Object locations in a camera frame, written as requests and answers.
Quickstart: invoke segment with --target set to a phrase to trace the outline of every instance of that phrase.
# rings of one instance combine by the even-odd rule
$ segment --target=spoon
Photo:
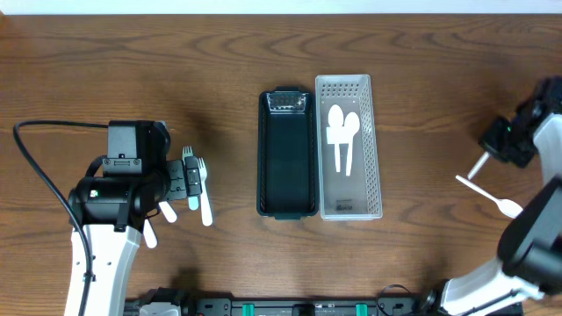
[[[516,202],[506,198],[503,199],[495,198],[490,193],[482,190],[478,185],[464,179],[462,176],[456,176],[456,178],[458,181],[460,181],[467,187],[477,191],[478,193],[485,196],[486,198],[489,198],[492,201],[494,201],[498,205],[500,212],[502,212],[507,217],[514,219],[523,210],[523,208]]]
[[[346,176],[351,175],[351,160],[353,159],[353,136],[355,136],[355,134],[359,132],[359,125],[359,117],[355,112],[351,112],[347,117],[345,117],[345,123],[343,124],[343,126],[345,127],[345,130],[347,130],[346,133],[349,137],[348,158],[345,166]]]
[[[330,127],[342,127],[343,111],[338,104],[332,105],[328,112],[328,124]],[[334,144],[335,172],[340,172],[340,143]]]

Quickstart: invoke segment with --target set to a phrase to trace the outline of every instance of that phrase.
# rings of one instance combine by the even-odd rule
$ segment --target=wooden tabletop
[[[256,212],[257,99],[325,74],[371,76],[382,219],[298,222]],[[0,310],[60,315],[71,271],[68,215],[15,146],[24,119],[165,120],[169,159],[205,157],[215,225],[174,203],[154,219],[127,296],[149,289],[237,298],[374,297],[422,291],[495,255],[509,220],[455,180],[476,139],[537,81],[562,74],[560,16],[4,17],[0,24]],[[106,154],[106,132],[30,127],[25,144],[62,192]],[[526,205],[540,161],[489,162],[475,183]],[[530,315],[562,312],[556,300]]]

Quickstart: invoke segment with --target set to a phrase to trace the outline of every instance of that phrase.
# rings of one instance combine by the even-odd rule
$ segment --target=black tray
[[[318,211],[316,110],[311,93],[294,87],[259,100],[257,212],[295,220]]]

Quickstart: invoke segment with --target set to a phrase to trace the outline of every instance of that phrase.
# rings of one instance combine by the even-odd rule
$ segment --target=fork handle
[[[207,187],[205,182],[201,182],[201,220],[203,225],[210,226],[213,224],[213,211],[211,211],[211,204],[207,196]]]

